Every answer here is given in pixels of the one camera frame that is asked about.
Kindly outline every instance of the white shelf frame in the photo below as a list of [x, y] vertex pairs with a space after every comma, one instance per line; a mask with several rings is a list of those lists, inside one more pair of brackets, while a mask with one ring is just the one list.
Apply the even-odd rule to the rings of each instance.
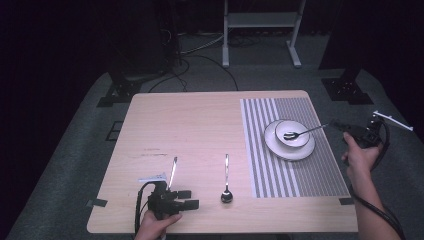
[[293, 34], [290, 40], [286, 41], [287, 48], [295, 68], [301, 68], [299, 56], [295, 49], [300, 23], [302, 22], [303, 10], [306, 0], [301, 0], [297, 12], [277, 12], [277, 13], [229, 13], [228, 0], [224, 6], [224, 42], [222, 45], [222, 66], [230, 66], [228, 51], [228, 29], [229, 28], [266, 28], [266, 27], [292, 27]]

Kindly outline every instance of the black cable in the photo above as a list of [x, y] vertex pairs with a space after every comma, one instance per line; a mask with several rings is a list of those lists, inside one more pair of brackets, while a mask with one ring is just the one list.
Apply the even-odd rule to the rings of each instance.
[[[389, 145], [390, 145], [390, 130], [389, 130], [389, 127], [387, 126], [387, 124], [384, 121], [381, 121], [381, 124], [384, 126], [384, 130], [385, 130], [385, 134], [386, 134], [386, 141], [384, 141], [383, 148], [382, 148], [380, 154], [378, 155], [376, 161], [374, 162], [374, 164], [371, 168], [371, 171], [373, 171], [380, 164], [381, 160], [383, 159], [383, 157], [386, 154], [387, 149], [389, 148]], [[350, 192], [350, 195], [352, 195], [352, 197], [354, 199], [356, 199], [363, 206], [365, 206], [366, 208], [368, 208], [369, 210], [371, 210], [372, 212], [377, 214], [379, 217], [381, 217], [384, 221], [386, 221], [396, 231], [396, 233], [399, 235], [399, 237], [402, 240], [406, 239], [405, 234], [404, 234], [403, 229], [402, 229], [402, 225], [400, 224], [400, 222], [397, 219], [397, 217], [395, 216], [395, 214], [387, 206], [385, 206], [383, 204], [384, 209], [390, 215], [385, 213], [384, 211], [380, 210], [376, 206], [372, 205], [371, 203], [367, 202], [366, 200], [359, 197], [358, 195], [356, 195], [356, 193], [353, 190], [352, 185], [349, 186], [349, 192]]]
[[235, 85], [235, 87], [236, 87], [236, 91], [239, 91], [239, 88], [238, 88], [238, 85], [237, 85], [237, 81], [236, 81], [236, 79], [234, 78], [234, 76], [233, 76], [233, 74], [231, 74], [231, 72], [230, 71], [228, 71], [226, 68], [224, 68], [220, 63], [218, 63], [217, 61], [215, 61], [215, 60], [213, 60], [213, 59], [211, 59], [211, 58], [208, 58], [208, 57], [205, 57], [205, 56], [202, 56], [202, 55], [190, 55], [190, 56], [186, 56], [186, 57], [200, 57], [200, 58], [205, 58], [205, 59], [207, 59], [207, 60], [209, 60], [209, 61], [211, 61], [211, 62], [213, 62], [213, 63], [215, 63], [216, 65], [218, 65], [222, 70], [224, 70], [225, 72], [227, 72], [228, 73], [228, 75], [230, 75], [230, 77], [231, 77], [231, 79], [233, 80], [233, 82], [234, 82], [234, 85]]
[[221, 42], [222, 43], [222, 39], [223, 39], [223, 37], [224, 37], [224, 35], [221, 33], [220, 34], [220, 36], [218, 37], [218, 38], [215, 38], [214, 40], [212, 40], [212, 41], [210, 41], [210, 42], [208, 42], [208, 43], [205, 43], [205, 44], [203, 44], [202, 46], [199, 46], [199, 47], [196, 47], [196, 48], [193, 48], [193, 49], [190, 49], [190, 50], [187, 50], [187, 51], [182, 51], [181, 49], [182, 49], [182, 46], [181, 46], [181, 44], [180, 44], [180, 47], [179, 47], [179, 49], [180, 49], [180, 53], [181, 53], [181, 55], [187, 55], [187, 54], [190, 54], [190, 53], [194, 53], [194, 52], [196, 52], [196, 51], [199, 51], [199, 50], [202, 50], [202, 49], [207, 49], [207, 48], [216, 48], [216, 47], [219, 47], [218, 45], [217, 45], [217, 43], [219, 43], [219, 42]]
[[387, 126], [387, 124], [384, 121], [381, 121], [381, 124], [383, 125], [384, 131], [386, 133], [386, 141], [384, 142], [383, 149], [381, 149], [381, 152], [378, 155], [377, 159], [375, 160], [375, 162], [374, 162], [374, 164], [373, 164], [373, 166], [371, 168], [371, 171], [373, 171], [380, 164], [381, 159], [383, 159], [384, 155], [387, 152], [387, 149], [390, 146], [390, 130], [389, 130], [389, 126]]
[[163, 80], [161, 80], [161, 81], [159, 81], [159, 82], [157, 82], [155, 85], [153, 85], [153, 87], [151, 87], [150, 89], [149, 89], [149, 91], [148, 91], [148, 93], [151, 93], [152, 91], [153, 91], [153, 89], [154, 88], [156, 88], [159, 84], [162, 84], [163, 82], [165, 82], [165, 81], [168, 81], [168, 80], [170, 80], [170, 79], [173, 79], [174, 77], [177, 77], [177, 76], [181, 76], [181, 75], [183, 75], [184, 73], [186, 73], [189, 69], [190, 69], [190, 64], [187, 62], [187, 60], [185, 60], [185, 59], [181, 59], [183, 62], [185, 62], [186, 64], [187, 64], [187, 68], [182, 72], [182, 73], [179, 73], [179, 74], [175, 74], [174, 73], [174, 76], [172, 76], [172, 77], [169, 77], [169, 78], [165, 78], [165, 79], [163, 79]]
[[186, 80], [184, 80], [184, 79], [182, 79], [182, 78], [180, 78], [180, 76], [179, 75], [177, 75], [174, 71], [172, 71], [172, 74], [174, 74], [174, 76], [178, 79], [178, 80], [180, 80], [180, 83], [181, 83], [181, 85], [183, 86], [183, 92], [187, 92], [187, 81]]
[[147, 202], [144, 204], [143, 208], [140, 209], [140, 204], [141, 204], [141, 199], [143, 197], [143, 191], [144, 188], [149, 185], [151, 182], [147, 182], [145, 183], [140, 191], [138, 191], [138, 195], [137, 195], [137, 203], [135, 205], [135, 220], [134, 220], [134, 230], [135, 230], [135, 234], [137, 234], [138, 229], [140, 228], [140, 218], [141, 218], [141, 212], [143, 211], [144, 207], [146, 206]]
[[376, 206], [374, 206], [371, 203], [367, 202], [366, 200], [362, 199], [361, 197], [359, 197], [358, 195], [355, 194], [355, 192], [353, 191], [352, 185], [350, 185], [350, 187], [349, 187], [349, 192], [353, 196], [353, 198], [355, 198], [363, 206], [365, 206], [366, 208], [368, 208], [369, 210], [371, 210], [372, 212], [377, 214], [379, 217], [381, 217], [384, 221], [386, 221], [396, 231], [396, 233], [399, 235], [399, 237], [402, 240], [406, 239], [405, 234], [403, 233], [402, 226], [401, 226], [399, 220], [392, 213], [392, 211], [389, 210], [389, 213], [392, 215], [392, 216], [390, 216], [390, 215], [386, 214], [384, 211], [377, 208]]
[[257, 40], [246, 36], [232, 36], [228, 41], [228, 46], [232, 48], [248, 48], [262, 42], [260, 36], [256, 38]]

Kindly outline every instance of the black and white stripes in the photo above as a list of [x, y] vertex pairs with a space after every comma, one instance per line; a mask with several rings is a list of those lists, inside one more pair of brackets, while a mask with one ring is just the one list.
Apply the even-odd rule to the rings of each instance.
[[273, 121], [290, 119], [307, 128], [320, 124], [307, 98], [241, 99], [240, 103], [254, 197], [349, 195], [322, 130], [312, 133], [314, 152], [300, 161], [285, 161], [265, 144], [265, 128]]

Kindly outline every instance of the metal spoon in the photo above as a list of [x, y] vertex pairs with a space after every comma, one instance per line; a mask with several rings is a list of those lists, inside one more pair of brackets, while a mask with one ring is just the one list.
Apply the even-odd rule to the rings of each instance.
[[324, 128], [324, 127], [327, 127], [327, 126], [328, 126], [328, 123], [321, 125], [321, 126], [318, 126], [318, 127], [315, 127], [315, 128], [311, 128], [311, 129], [304, 131], [304, 132], [301, 132], [301, 133], [286, 132], [286, 133], [284, 133], [283, 137], [284, 137], [284, 140], [293, 141], [293, 140], [296, 140], [300, 135], [302, 135], [304, 133], [308, 133], [308, 132], [311, 132], [311, 131], [314, 131], [314, 130], [317, 130], [317, 129], [320, 129], [320, 128]]
[[230, 203], [233, 201], [233, 194], [228, 190], [228, 154], [225, 155], [225, 191], [221, 194], [221, 201], [223, 203]]
[[171, 178], [169, 180], [168, 191], [171, 191], [172, 180], [174, 179], [175, 168], [177, 167], [177, 157], [174, 157], [174, 163], [172, 164]]

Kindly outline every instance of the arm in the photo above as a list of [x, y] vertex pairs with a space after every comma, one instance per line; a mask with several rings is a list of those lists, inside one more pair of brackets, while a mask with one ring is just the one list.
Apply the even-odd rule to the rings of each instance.
[[[343, 154], [342, 160], [349, 161], [347, 175], [351, 180], [355, 194], [384, 211], [383, 204], [371, 179], [371, 168], [380, 153], [380, 149], [378, 147], [361, 149], [348, 133], [344, 133], [343, 137], [348, 144], [348, 151]], [[360, 239], [400, 239], [396, 231], [384, 219], [356, 200], [355, 209]]]
[[134, 240], [156, 240], [158, 237], [165, 235], [166, 228], [182, 217], [181, 214], [172, 215], [164, 220], [157, 220], [155, 214], [147, 210], [144, 213], [140, 229]]

